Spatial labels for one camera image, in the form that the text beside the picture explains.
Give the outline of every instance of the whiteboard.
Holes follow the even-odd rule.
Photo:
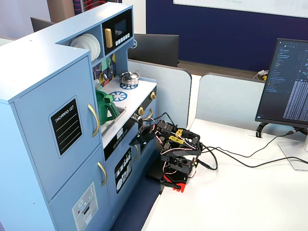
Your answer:
[[[308,18],[308,0],[173,0],[173,3]]]

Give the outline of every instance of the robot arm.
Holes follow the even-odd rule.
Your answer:
[[[173,187],[177,191],[183,192],[189,174],[198,163],[207,167],[205,163],[198,160],[202,152],[203,145],[200,142],[200,136],[160,120],[153,126],[144,125],[143,121],[136,120],[139,123],[139,133],[130,143],[147,144],[152,139],[157,139],[162,145],[161,160],[164,161],[164,179],[161,185]],[[186,159],[186,155],[195,155],[192,160]]]

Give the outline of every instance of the oven door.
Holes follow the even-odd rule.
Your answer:
[[[105,55],[133,37],[132,9],[104,22],[103,40]]]

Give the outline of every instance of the chalkboard label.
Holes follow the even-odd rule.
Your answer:
[[[51,117],[60,155],[63,155],[82,135],[76,99]]]
[[[116,179],[115,184],[116,184],[117,194],[120,192],[124,183],[130,176],[131,171],[132,171],[131,148],[129,148],[115,168],[115,179]]]

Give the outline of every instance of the desk divider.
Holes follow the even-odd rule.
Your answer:
[[[157,116],[167,112],[179,128],[186,128],[192,75],[181,68],[128,60],[128,70],[157,81]],[[163,120],[170,122],[165,115]]]
[[[255,131],[260,124],[255,117],[263,88],[264,82],[260,80],[206,74],[200,79],[195,118]],[[277,136],[292,129],[290,126],[269,124],[263,132]],[[299,132],[288,138],[305,140]]]

